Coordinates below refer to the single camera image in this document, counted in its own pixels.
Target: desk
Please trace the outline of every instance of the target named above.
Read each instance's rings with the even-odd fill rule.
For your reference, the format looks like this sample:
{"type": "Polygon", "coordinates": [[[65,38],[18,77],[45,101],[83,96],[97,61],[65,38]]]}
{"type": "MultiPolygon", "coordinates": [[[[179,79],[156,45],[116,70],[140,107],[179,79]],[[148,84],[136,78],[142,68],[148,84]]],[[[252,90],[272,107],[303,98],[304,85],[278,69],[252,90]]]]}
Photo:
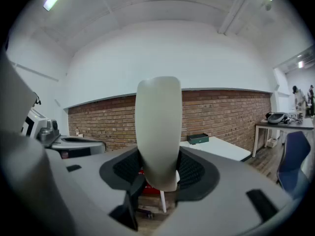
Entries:
{"type": "Polygon", "coordinates": [[[268,122],[259,122],[258,124],[256,124],[255,143],[254,143],[254,149],[252,151],[253,157],[255,157],[256,155],[258,135],[259,135],[260,128],[266,129],[265,145],[264,145],[265,147],[267,147],[269,129],[286,130],[286,131],[308,131],[308,132],[314,130],[313,122],[312,122],[312,119],[310,118],[303,119],[303,123],[293,122],[290,124],[270,124],[268,122]]]}
{"type": "Polygon", "coordinates": [[[251,153],[241,147],[225,142],[216,137],[210,137],[209,141],[200,144],[190,144],[189,142],[180,142],[180,146],[202,150],[214,155],[229,158],[235,161],[242,161],[251,153]]]}

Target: person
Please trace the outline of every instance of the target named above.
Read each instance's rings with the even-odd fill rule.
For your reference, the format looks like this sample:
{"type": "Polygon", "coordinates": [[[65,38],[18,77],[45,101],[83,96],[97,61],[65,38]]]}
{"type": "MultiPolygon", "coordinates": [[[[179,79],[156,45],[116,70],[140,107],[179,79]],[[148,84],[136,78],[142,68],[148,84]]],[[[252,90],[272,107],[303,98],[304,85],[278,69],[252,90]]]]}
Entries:
{"type": "Polygon", "coordinates": [[[302,92],[302,90],[298,89],[297,86],[293,86],[293,94],[295,98],[295,108],[298,111],[302,111],[303,117],[306,116],[306,106],[307,106],[307,100],[302,92]]]}
{"type": "Polygon", "coordinates": [[[309,92],[309,103],[311,103],[311,116],[314,116],[314,92],[313,92],[313,85],[310,86],[309,92]]]}

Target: white leg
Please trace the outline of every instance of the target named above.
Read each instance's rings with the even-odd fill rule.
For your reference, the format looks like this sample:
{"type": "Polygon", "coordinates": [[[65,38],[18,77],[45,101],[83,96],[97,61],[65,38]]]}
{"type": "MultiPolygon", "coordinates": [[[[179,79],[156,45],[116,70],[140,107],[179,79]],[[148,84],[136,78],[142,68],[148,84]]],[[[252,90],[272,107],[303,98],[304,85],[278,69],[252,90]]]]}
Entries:
{"type": "Polygon", "coordinates": [[[252,157],[256,156],[257,143],[258,143],[258,133],[259,133],[259,128],[258,128],[258,126],[256,126],[255,143],[254,143],[254,150],[252,151],[252,157]]]}
{"type": "Polygon", "coordinates": [[[266,131],[265,131],[265,147],[267,147],[268,136],[269,136],[269,129],[266,128],[266,131]]]}
{"type": "Polygon", "coordinates": [[[165,203],[164,191],[159,191],[159,193],[160,193],[160,195],[161,195],[161,201],[162,201],[163,211],[166,212],[166,203],[165,203]]]}

